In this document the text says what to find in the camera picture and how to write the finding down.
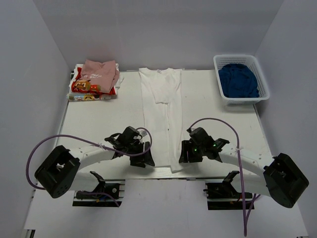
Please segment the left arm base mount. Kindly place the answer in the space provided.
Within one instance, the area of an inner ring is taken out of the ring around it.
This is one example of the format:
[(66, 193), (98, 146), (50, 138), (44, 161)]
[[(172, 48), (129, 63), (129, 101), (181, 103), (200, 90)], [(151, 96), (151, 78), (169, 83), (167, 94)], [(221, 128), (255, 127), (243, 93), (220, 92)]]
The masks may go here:
[(124, 180), (106, 180), (94, 171), (78, 173), (71, 187), (74, 207), (120, 207), (125, 191)]

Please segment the red cartoon print t-shirt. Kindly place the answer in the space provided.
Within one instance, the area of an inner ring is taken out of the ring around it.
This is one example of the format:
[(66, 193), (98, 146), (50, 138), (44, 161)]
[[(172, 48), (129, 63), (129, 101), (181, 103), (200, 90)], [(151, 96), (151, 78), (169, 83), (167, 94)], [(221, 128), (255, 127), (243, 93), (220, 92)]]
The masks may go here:
[(98, 101), (114, 99), (114, 97), (118, 94), (118, 90), (124, 80), (124, 77), (122, 75), (119, 76), (116, 85), (109, 93), (93, 91), (93, 89), (98, 89), (99, 87), (81, 79), (82, 67), (83, 64), (76, 64), (75, 69), (71, 72), (69, 92), (66, 95), (67, 99), (69, 101)]

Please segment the pink t-shirt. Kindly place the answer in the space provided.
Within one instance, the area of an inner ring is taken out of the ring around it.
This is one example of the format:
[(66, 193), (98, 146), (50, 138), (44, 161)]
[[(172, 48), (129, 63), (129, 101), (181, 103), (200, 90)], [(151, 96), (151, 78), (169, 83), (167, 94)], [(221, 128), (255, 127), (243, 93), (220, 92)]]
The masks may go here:
[(81, 79), (88, 82), (88, 90), (109, 93), (119, 79), (116, 62), (100, 63), (87, 59), (81, 70)]

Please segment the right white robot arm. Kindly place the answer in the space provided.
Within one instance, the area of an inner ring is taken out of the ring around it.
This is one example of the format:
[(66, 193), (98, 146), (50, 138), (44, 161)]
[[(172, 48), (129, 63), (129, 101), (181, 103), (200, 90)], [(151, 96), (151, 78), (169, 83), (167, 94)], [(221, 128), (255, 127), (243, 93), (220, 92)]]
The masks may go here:
[(182, 141), (179, 163), (199, 163), (204, 157), (231, 164), (247, 172), (231, 171), (222, 181), (220, 191), (210, 198), (234, 198), (243, 191), (269, 196), (279, 205), (292, 208), (309, 186), (309, 181), (295, 162), (284, 153), (266, 156), (238, 149), (228, 140), (214, 140), (198, 127)]

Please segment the white t-shirt black print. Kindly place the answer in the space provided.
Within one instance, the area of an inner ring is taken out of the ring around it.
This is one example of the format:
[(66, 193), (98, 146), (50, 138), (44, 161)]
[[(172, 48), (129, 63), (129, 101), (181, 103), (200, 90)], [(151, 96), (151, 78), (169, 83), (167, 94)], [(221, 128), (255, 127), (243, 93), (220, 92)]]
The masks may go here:
[(182, 69), (140, 68), (145, 128), (153, 138), (151, 153), (157, 167), (183, 170), (179, 164), (183, 136)]

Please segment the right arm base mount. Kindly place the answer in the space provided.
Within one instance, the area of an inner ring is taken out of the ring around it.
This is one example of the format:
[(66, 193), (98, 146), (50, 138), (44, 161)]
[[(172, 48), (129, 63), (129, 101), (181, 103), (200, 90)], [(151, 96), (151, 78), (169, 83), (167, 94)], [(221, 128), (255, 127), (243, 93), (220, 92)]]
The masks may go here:
[(208, 210), (242, 210), (242, 193), (233, 186), (233, 179), (239, 171), (230, 172), (224, 179), (208, 179), (203, 190), (207, 196)]

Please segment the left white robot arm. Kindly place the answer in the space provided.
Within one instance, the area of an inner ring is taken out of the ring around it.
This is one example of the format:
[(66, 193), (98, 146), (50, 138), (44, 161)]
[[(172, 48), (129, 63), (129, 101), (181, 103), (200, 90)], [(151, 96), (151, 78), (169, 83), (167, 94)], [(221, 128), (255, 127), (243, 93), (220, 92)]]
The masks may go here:
[(151, 155), (152, 140), (143, 141), (150, 135), (143, 127), (128, 126), (122, 133), (115, 133), (103, 143), (87, 141), (88, 146), (67, 149), (63, 145), (55, 147), (35, 171), (36, 180), (52, 198), (59, 198), (69, 190), (86, 198), (107, 197), (117, 199), (117, 188), (110, 188), (105, 179), (94, 171), (83, 173), (82, 169), (102, 161), (111, 161), (127, 156), (130, 165), (140, 168), (155, 166)]

